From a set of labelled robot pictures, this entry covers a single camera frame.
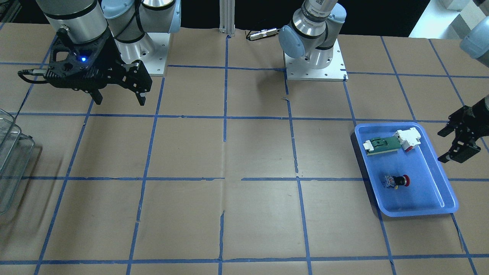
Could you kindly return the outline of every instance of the light blue joint cap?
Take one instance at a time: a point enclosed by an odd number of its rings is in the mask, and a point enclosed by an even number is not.
[[[328,16],[328,19],[340,24],[345,23],[345,19],[346,19],[345,8],[342,5],[336,3],[330,15]]]
[[[134,5],[134,0],[102,0],[105,19],[114,19],[123,15]]]
[[[489,16],[465,36],[460,42],[460,48],[472,58],[479,58],[489,50]]]
[[[306,53],[301,38],[290,26],[282,27],[278,41],[284,52],[292,58],[299,58]]]
[[[181,25],[181,5],[180,0],[175,2],[175,11],[173,13],[172,23],[170,25],[170,30],[168,33],[176,33],[180,30]]]

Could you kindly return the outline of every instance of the black cable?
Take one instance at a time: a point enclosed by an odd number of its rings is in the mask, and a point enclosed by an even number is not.
[[[141,6],[141,3],[142,3],[142,0],[135,0],[134,1],[134,13],[133,13],[133,16],[131,16],[131,19],[129,19],[129,21],[124,26],[124,28],[122,28],[122,30],[117,35],[114,35],[114,39],[116,39],[117,37],[119,37],[119,35],[121,35],[127,29],[127,27],[129,27],[129,25],[131,24],[131,22],[136,17],[136,14],[139,13],[139,7]]]
[[[31,69],[23,69],[17,72],[17,75],[25,82],[30,84],[47,84],[47,80],[32,80],[28,79],[24,75],[32,75]]]

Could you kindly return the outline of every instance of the white connector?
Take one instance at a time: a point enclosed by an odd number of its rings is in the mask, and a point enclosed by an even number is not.
[[[409,130],[405,131],[397,130],[393,136],[397,137],[399,143],[406,152],[409,152],[410,150],[418,147],[418,145],[421,144],[421,134],[414,127],[411,127]]]
[[[374,150],[374,146],[372,145],[372,142],[370,142],[370,140],[367,140],[363,143],[363,148],[365,148],[365,150],[368,152],[372,152]]]

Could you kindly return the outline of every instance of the black background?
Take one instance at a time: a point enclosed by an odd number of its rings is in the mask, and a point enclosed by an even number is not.
[[[23,6],[17,23],[48,23],[34,0]],[[182,27],[218,28],[219,0],[181,0]],[[236,0],[239,29],[280,28],[304,0]],[[347,11],[342,34],[408,37],[429,0],[339,0]]]

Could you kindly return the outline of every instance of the metal mounting plate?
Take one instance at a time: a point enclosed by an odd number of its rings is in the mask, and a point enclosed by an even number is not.
[[[143,61],[146,70],[148,70],[148,73],[151,76],[163,76],[168,58],[170,34],[149,32],[148,35],[153,40],[156,50],[152,54],[141,56],[140,60]],[[133,61],[126,60],[124,56],[122,57],[122,60],[124,60],[126,63]]]
[[[334,43],[331,63],[324,69],[311,69],[309,61],[303,57],[292,58],[284,53],[288,80],[343,81],[348,80],[343,55],[338,40]]]

